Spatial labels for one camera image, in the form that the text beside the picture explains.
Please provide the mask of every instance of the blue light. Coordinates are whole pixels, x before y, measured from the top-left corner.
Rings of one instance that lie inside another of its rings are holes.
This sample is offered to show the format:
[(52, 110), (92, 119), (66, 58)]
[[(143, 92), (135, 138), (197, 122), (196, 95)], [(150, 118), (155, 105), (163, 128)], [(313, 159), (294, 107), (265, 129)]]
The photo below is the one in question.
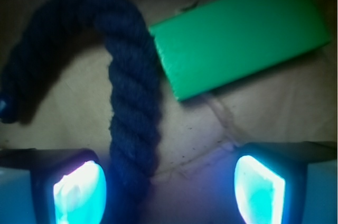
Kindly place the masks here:
[(54, 185), (56, 224), (99, 224), (106, 206), (106, 178), (94, 161), (85, 162)]
[(281, 223), (285, 180), (250, 155), (238, 159), (234, 172), (238, 209), (246, 223)]

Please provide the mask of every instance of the rope end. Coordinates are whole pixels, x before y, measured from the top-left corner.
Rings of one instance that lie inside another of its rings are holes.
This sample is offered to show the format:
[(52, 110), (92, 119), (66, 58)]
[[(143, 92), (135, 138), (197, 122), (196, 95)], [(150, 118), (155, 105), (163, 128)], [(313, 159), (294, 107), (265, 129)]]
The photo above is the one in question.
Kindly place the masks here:
[(4, 124), (14, 123), (18, 119), (18, 103), (5, 93), (0, 93), (0, 119)]

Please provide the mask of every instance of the rope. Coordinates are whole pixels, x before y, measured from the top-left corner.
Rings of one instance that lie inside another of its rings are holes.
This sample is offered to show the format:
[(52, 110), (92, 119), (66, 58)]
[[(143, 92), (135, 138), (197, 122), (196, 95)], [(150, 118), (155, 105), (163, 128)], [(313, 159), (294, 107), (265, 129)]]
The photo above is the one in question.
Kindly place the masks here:
[(32, 16), (2, 72), (0, 118), (4, 123), (17, 121), (21, 103), (32, 98), (56, 50), (68, 36), (89, 27), (104, 34), (105, 46), (114, 55), (109, 66), (114, 140), (103, 222), (136, 223), (155, 168), (159, 81), (154, 41), (135, 5), (128, 0), (47, 1)]

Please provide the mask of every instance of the green rectangular object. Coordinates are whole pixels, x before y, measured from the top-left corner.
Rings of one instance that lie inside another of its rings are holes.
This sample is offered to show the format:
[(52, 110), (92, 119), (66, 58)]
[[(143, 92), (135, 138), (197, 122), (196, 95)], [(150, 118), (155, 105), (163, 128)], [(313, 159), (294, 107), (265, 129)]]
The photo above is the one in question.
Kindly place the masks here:
[(219, 0), (150, 27), (177, 100), (325, 45), (312, 0)]

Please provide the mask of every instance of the glowing lens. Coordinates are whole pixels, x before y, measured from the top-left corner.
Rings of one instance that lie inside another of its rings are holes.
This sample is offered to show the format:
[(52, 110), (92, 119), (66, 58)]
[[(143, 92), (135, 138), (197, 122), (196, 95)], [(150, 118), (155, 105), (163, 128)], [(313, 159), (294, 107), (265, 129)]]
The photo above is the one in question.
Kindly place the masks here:
[(234, 172), (238, 209), (246, 223), (281, 223), (285, 180), (250, 155), (238, 159)]
[(64, 175), (53, 193), (57, 224), (100, 223), (106, 206), (106, 178), (94, 161)]

